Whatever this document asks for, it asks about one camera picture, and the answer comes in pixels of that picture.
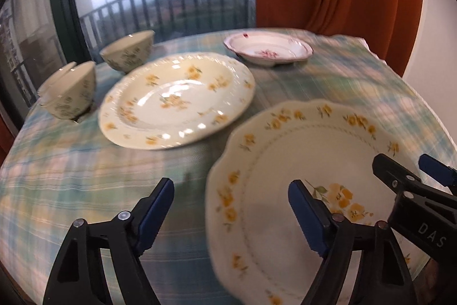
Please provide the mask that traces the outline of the dark green window frame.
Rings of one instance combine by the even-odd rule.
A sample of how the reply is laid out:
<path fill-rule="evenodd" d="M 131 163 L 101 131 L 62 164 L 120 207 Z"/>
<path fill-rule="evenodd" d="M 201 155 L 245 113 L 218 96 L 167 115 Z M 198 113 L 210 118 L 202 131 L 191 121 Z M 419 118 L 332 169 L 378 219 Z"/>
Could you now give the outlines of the dark green window frame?
<path fill-rule="evenodd" d="M 91 61 L 75 0 L 50 0 L 53 23 L 67 62 Z"/>

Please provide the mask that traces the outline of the round yellow flower plate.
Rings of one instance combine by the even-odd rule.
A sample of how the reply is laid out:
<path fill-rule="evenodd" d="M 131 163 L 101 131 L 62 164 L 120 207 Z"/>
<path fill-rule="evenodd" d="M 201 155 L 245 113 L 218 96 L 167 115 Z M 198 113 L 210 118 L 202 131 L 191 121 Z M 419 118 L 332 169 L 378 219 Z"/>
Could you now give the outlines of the round yellow flower plate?
<path fill-rule="evenodd" d="M 232 57 L 172 54 L 116 83 L 99 108 L 98 125 L 106 139 L 127 149 L 187 145 L 239 118 L 255 87 L 249 68 Z"/>

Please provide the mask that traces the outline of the black balcony railing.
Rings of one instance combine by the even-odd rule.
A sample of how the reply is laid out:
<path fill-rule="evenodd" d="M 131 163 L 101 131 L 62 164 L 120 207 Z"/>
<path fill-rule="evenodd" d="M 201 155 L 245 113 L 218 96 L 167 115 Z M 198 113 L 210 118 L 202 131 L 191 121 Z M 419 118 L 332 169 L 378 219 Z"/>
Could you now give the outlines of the black balcony railing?
<path fill-rule="evenodd" d="M 91 50 L 147 29 L 159 42 L 256 25 L 256 0 L 114 0 L 82 15 Z"/>

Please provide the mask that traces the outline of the scalloped yellow flower plate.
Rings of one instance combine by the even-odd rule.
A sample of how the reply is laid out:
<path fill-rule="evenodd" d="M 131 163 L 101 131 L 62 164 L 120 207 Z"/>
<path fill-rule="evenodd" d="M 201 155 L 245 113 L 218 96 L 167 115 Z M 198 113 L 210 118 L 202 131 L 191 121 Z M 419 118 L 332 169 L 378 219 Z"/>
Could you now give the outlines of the scalloped yellow flower plate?
<path fill-rule="evenodd" d="M 318 267 L 288 201 L 300 180 L 351 222 L 390 215 L 395 196 L 372 173 L 386 154 L 411 172 L 418 158 L 398 136 L 352 107 L 286 101 L 230 135 L 206 183 L 206 235 L 212 268 L 244 304 L 300 304 Z"/>

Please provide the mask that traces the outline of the green floral bowl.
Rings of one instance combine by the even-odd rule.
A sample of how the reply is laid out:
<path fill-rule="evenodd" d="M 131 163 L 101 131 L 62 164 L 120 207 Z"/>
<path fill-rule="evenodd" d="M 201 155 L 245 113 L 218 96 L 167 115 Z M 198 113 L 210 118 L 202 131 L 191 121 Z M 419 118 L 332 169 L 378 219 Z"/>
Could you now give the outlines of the green floral bowl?
<path fill-rule="evenodd" d="M 153 48 L 153 30 L 128 34 L 100 51 L 100 56 L 110 68 L 121 73 L 129 73 L 147 61 Z"/>
<path fill-rule="evenodd" d="M 95 98 L 95 62 L 71 68 L 43 93 L 39 105 L 61 120 L 76 121 L 86 113 Z"/>
<path fill-rule="evenodd" d="M 61 67 L 60 69 L 58 69 L 57 71 L 55 71 L 54 73 L 52 73 L 42 84 L 41 86 L 39 87 L 39 89 L 37 90 L 37 94 L 39 97 L 43 96 L 44 93 L 55 83 L 57 82 L 59 79 L 61 79 L 66 73 L 70 72 L 73 68 L 76 67 L 76 62 L 72 61 L 66 65 L 64 65 L 63 67 Z"/>

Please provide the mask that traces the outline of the red pattern white plate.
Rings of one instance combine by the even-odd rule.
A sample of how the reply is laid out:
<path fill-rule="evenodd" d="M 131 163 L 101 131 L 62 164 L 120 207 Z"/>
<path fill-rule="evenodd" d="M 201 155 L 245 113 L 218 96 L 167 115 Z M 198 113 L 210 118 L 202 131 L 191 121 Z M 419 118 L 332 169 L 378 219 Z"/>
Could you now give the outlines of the red pattern white plate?
<path fill-rule="evenodd" d="M 223 44 L 238 57 L 263 67 L 302 62 L 314 52 L 301 39 L 267 31 L 235 33 L 225 38 Z"/>

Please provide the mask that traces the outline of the plaid tablecloth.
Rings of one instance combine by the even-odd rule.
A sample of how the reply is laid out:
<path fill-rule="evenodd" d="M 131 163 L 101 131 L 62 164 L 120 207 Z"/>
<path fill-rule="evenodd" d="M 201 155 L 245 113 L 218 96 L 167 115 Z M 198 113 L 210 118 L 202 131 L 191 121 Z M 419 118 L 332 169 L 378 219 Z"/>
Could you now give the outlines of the plaid tablecloth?
<path fill-rule="evenodd" d="M 456 164 L 456 144 L 425 101 L 375 53 L 366 39 L 288 34 L 309 43 L 304 64 L 252 67 L 256 93 L 244 114 L 286 100 L 326 99 L 357 108 L 399 135 L 416 155 Z M 165 150 L 125 149 L 107 140 L 98 115 L 61 121 L 35 106 L 1 166 L 1 262 L 36 304 L 71 223 L 108 221 L 131 209 L 168 177 L 175 198 L 142 264 L 162 304 L 234 304 L 219 284 L 205 237 L 205 183 L 228 128 Z"/>

